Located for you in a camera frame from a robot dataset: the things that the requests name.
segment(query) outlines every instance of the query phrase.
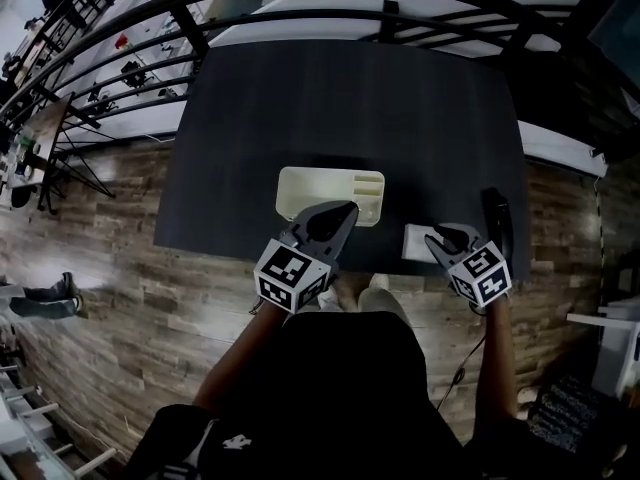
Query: wooden floor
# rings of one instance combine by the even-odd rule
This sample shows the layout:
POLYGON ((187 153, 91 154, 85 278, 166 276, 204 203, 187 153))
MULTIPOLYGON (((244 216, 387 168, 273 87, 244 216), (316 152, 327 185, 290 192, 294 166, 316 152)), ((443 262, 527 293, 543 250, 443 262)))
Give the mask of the wooden floor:
MULTIPOLYGON (((122 450, 119 461, 160 407, 191 401, 251 319, 255 298, 251 263, 152 245, 170 151, 147 143, 89 157, 113 180, 115 200, 74 183, 57 217, 34 208, 0 212, 2 271, 28 286, 49 285, 71 271, 89 313, 58 322, 11 316, 31 372, 45 396, 60 403, 62 424, 85 450, 95 454, 104 445, 77 425, 122 450)), ((598 185, 605 240, 615 254, 640 238, 638 165, 616 167, 598 185)), ((512 294, 520 386, 534 383, 584 335, 565 324, 565 315, 595 311, 600 286, 593 180, 534 164, 528 180, 534 259, 531 280, 512 294)), ((482 337, 483 323, 441 278, 392 277, 391 288, 424 350, 437 402, 482 337)), ((470 360, 443 406, 461 440, 471 435, 480 360, 480 353, 470 360)))

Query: black cable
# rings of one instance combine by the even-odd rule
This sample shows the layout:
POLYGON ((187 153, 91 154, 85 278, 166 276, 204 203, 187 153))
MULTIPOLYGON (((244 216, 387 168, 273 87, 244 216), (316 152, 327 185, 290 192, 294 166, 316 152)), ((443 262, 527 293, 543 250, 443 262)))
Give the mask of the black cable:
POLYGON ((462 363, 460 363, 460 366, 458 366, 458 369, 456 370, 456 373, 453 375, 453 380, 451 381, 451 384, 449 385, 449 389, 447 389, 447 392, 442 397, 442 400, 440 400, 440 403, 438 404, 438 407, 436 407, 436 409, 438 411, 440 411, 440 407, 442 406, 444 401, 449 396, 449 393, 451 393, 451 390, 453 389, 453 386, 457 386, 458 384, 460 384, 464 380, 464 376, 465 376, 465 373, 466 373, 466 371, 464 369, 464 365, 467 364, 467 361, 469 361, 469 359, 471 359, 471 356, 475 353, 475 351, 480 348, 480 345, 482 345, 484 343, 485 337, 486 336, 482 337, 482 339, 478 342, 478 344, 475 347, 473 347, 473 350, 471 352, 469 352, 469 355, 465 358, 465 360, 462 361, 462 363))

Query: dark table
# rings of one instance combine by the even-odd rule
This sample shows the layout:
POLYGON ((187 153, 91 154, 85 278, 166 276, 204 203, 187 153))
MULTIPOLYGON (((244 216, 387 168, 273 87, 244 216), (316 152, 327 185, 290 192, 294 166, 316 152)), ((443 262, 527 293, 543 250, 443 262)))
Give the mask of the dark table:
POLYGON ((345 270, 435 273, 401 259, 404 226, 461 222, 486 234, 480 191, 508 200, 515 277, 529 272, 526 166, 504 76, 472 60, 356 41, 213 48, 177 133, 155 244, 257 260, 287 222, 285 166, 380 171, 382 218, 355 228, 345 270))

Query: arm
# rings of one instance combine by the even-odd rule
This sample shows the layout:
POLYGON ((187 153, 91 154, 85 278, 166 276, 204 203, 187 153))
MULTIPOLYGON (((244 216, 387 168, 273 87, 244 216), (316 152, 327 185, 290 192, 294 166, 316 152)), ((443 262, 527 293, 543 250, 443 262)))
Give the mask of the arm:
POLYGON ((476 395, 475 435, 517 414, 511 315, 506 297, 498 297, 489 304, 486 327, 476 395))
POLYGON ((284 309, 265 301, 258 314, 208 373, 193 405, 207 409, 219 417, 225 398, 243 370, 280 330, 287 315, 284 309))

